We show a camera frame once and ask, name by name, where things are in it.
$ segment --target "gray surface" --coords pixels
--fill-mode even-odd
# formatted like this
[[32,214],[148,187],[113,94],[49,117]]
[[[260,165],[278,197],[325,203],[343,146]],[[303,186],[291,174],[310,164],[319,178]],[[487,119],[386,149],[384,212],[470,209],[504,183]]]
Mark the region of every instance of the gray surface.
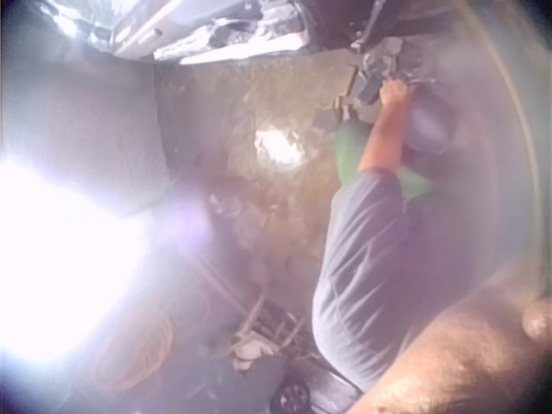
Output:
[[3,159],[118,214],[167,185],[152,66],[95,53],[18,10],[3,19]]

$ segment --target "gray t-shirt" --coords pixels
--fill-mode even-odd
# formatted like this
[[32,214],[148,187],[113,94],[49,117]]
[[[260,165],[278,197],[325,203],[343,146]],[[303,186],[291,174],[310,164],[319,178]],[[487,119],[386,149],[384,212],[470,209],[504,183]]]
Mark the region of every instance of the gray t-shirt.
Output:
[[313,330],[323,356],[366,391],[444,305],[423,231],[396,176],[361,172],[334,196]]

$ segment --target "tire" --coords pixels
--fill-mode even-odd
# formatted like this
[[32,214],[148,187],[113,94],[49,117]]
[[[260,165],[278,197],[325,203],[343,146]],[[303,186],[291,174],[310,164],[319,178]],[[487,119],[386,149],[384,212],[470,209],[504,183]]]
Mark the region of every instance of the tire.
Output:
[[301,379],[286,378],[270,402],[272,414],[311,412],[311,391]]

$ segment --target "trash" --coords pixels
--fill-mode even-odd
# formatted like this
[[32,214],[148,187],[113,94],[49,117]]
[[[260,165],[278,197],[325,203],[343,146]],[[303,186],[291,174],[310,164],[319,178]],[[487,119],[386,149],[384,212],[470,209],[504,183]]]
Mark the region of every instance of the trash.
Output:
[[384,77],[375,73],[367,81],[366,86],[361,93],[356,97],[363,105],[371,105],[380,98],[380,88],[383,85]]
[[371,65],[373,65],[376,60],[380,58],[380,47],[375,47],[370,51],[370,53],[366,53],[364,57],[362,58],[362,67],[364,69],[367,69]]
[[392,75],[392,62],[393,62],[393,59],[394,58],[392,58],[390,56],[384,56],[383,58],[381,58],[381,61],[386,66],[386,68],[383,71],[381,71],[381,74],[384,76],[384,78],[389,78]]
[[416,72],[423,64],[423,52],[416,45],[406,41],[401,53],[397,56],[399,72]]
[[351,79],[351,85],[348,88],[347,95],[350,97],[358,97],[359,93],[361,93],[366,86],[366,82],[367,75],[363,71],[357,70]]
[[343,121],[348,121],[349,119],[358,120],[359,119],[359,113],[358,111],[353,107],[353,105],[347,105],[343,108]]
[[383,41],[383,48],[387,53],[394,56],[400,53],[404,42],[398,37],[387,37]]
[[368,65],[366,68],[366,73],[369,76],[374,75],[375,73],[382,73],[387,69],[387,65],[383,59],[377,59],[371,65]]
[[392,76],[397,73],[397,56],[391,57],[391,62],[389,63],[389,75]]

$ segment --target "man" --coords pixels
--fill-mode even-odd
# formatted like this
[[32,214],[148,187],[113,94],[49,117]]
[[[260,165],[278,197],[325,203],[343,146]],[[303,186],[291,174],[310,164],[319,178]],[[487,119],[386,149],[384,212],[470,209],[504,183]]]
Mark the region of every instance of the man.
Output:
[[[313,329],[323,356],[363,391],[469,285],[439,265],[442,255],[431,245],[427,223],[411,208],[420,197],[404,201],[405,189],[417,186],[410,192],[420,195],[429,187],[423,179],[413,185],[412,172],[403,170],[398,178],[410,97],[401,80],[386,82],[369,139],[353,131],[348,142],[337,142],[345,186],[332,202]],[[357,165],[352,159],[359,139],[367,142],[356,151],[356,174],[344,178],[348,166]]]

